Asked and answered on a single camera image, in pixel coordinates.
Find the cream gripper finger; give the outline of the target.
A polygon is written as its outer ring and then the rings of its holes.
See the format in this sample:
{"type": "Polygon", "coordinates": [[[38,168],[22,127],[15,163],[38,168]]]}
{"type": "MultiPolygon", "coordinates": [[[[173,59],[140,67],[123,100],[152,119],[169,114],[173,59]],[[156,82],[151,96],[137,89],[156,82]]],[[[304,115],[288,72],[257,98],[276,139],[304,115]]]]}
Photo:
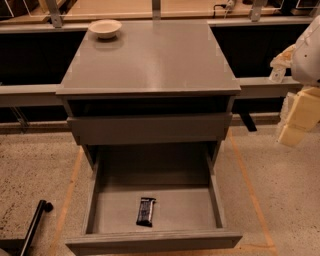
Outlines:
{"type": "Polygon", "coordinates": [[[294,147],[303,140],[305,134],[304,130],[284,125],[280,129],[278,142],[289,147],[294,147]]]}
{"type": "Polygon", "coordinates": [[[302,131],[310,131],[320,121],[320,89],[307,87],[294,97],[286,124],[302,131]]]}

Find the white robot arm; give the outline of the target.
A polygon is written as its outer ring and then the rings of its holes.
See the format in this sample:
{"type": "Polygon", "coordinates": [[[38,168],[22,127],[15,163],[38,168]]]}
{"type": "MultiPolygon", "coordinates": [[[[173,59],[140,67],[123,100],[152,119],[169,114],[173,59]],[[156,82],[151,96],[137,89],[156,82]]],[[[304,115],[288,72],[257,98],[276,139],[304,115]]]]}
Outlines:
{"type": "Polygon", "coordinates": [[[269,80],[281,83],[286,70],[303,85],[293,97],[278,141],[286,146],[296,146],[305,134],[320,121],[320,16],[313,19],[297,41],[274,57],[269,80]]]}

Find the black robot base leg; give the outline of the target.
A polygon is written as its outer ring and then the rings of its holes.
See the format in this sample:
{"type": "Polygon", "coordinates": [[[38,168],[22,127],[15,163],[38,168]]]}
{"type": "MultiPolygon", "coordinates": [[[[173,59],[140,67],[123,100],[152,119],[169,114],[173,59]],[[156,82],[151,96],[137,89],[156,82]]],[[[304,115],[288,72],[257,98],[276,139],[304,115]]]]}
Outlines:
{"type": "Polygon", "coordinates": [[[40,200],[25,237],[23,239],[0,240],[0,256],[28,256],[43,213],[51,212],[53,209],[54,206],[51,202],[40,200]]]}

